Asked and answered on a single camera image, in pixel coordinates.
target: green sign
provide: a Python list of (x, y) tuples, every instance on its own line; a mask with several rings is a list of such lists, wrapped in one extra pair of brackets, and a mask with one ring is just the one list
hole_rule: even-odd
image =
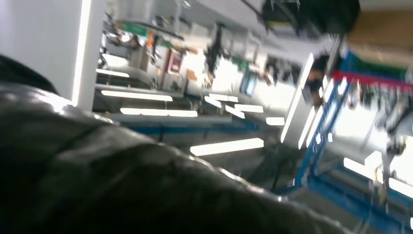
[(148, 30), (146, 27), (142, 25), (132, 24), (132, 23), (124, 23), (122, 24), (122, 30), (136, 34), (138, 36), (146, 37), (148, 35)]
[(170, 48), (173, 47), (173, 45), (172, 45), (169, 41), (163, 41), (163, 42), (161, 43), (161, 46), (162, 46), (162, 47), (166, 47), (166, 48), (168, 48), (168, 49), (170, 49)]
[(249, 67), (249, 62), (242, 58), (232, 57), (232, 63), (237, 65), (240, 70), (246, 70)]

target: white pillar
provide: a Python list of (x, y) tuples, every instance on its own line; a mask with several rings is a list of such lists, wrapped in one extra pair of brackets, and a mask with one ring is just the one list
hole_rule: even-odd
[(0, 0), (0, 54), (91, 110), (105, 1)]

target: red bar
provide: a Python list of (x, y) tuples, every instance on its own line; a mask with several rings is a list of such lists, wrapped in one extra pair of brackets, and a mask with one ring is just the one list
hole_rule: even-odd
[(333, 72), (334, 80), (342, 80), (344, 78), (346, 78), (348, 82), (358, 81), (360, 84), (376, 85), (381, 87), (387, 87), (389, 89), (398, 89), (403, 93), (413, 93), (413, 84), (404, 83), (399, 80), (350, 72)]

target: sign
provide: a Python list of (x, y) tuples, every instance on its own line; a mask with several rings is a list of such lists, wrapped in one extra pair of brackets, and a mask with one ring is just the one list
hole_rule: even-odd
[(121, 25), (121, 30), (144, 37), (146, 37), (148, 34), (148, 30), (145, 26), (132, 23), (123, 23)]

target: person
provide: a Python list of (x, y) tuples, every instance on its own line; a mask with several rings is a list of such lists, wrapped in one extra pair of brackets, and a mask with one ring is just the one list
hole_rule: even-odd
[(8, 234), (350, 234), (0, 66), (0, 229)]
[[(320, 107), (324, 103), (324, 99), (320, 96), (320, 88), (322, 87), (322, 80), (324, 79), (324, 73), (327, 68), (327, 62), (330, 58), (329, 55), (321, 55), (314, 59), (313, 65), (311, 66), (310, 73), (308, 74), (306, 86), (311, 92), (313, 99), (313, 105), (315, 107)], [(338, 58), (333, 70), (336, 70), (341, 65), (342, 58)]]

